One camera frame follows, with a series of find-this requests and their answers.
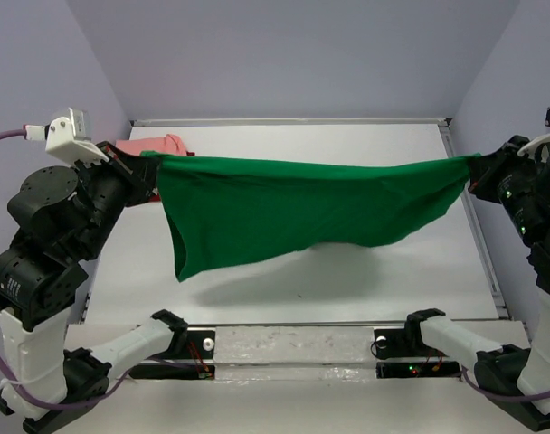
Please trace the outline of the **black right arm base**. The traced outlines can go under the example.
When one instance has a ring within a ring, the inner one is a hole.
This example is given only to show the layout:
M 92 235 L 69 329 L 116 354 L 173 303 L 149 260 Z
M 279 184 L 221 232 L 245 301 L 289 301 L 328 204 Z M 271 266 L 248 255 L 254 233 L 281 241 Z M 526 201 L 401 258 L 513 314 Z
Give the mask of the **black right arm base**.
M 460 377 L 457 362 L 439 350 L 413 344 L 402 328 L 375 329 L 370 352 L 380 380 Z

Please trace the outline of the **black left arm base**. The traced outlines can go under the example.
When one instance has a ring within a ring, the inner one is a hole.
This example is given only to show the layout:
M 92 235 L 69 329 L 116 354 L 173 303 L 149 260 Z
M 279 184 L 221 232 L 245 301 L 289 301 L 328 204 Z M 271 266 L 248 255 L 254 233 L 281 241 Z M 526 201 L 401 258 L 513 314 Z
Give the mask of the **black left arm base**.
M 194 327 L 185 344 L 166 359 L 149 358 L 130 370 L 133 380 L 211 381 L 215 377 L 216 329 Z

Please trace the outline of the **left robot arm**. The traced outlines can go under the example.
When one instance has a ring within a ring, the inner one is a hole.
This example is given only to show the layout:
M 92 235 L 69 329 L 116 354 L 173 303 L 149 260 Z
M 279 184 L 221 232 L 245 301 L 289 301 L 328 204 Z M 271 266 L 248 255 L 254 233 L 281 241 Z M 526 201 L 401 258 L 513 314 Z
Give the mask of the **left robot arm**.
M 0 412 L 23 418 L 28 433 L 53 433 L 89 412 L 145 360 L 185 349 L 188 325 L 160 310 L 94 349 L 64 347 L 77 289 L 124 209 L 147 203 L 161 161 L 107 142 L 100 160 L 76 158 L 29 175 L 7 209 L 18 224 L 0 255 Z

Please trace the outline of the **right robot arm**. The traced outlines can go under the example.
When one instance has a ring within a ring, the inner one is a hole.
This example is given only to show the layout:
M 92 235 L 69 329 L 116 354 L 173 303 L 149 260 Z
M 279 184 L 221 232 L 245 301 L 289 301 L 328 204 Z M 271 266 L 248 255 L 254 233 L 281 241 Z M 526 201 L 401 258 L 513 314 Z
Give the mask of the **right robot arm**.
M 460 367 L 465 382 L 532 432 L 550 429 L 550 138 L 511 137 L 470 167 L 469 191 L 500 204 L 528 249 L 536 274 L 539 318 L 527 345 L 475 333 L 443 311 L 411 313 L 403 347 L 437 350 Z

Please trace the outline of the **green t shirt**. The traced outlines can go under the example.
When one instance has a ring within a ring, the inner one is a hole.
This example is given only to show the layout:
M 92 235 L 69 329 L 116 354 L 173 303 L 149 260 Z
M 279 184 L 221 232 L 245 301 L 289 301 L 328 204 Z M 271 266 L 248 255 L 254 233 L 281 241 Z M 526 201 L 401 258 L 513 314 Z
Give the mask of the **green t shirt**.
M 369 167 L 158 154 L 156 187 L 179 281 L 346 243 L 391 245 L 444 216 L 467 156 Z

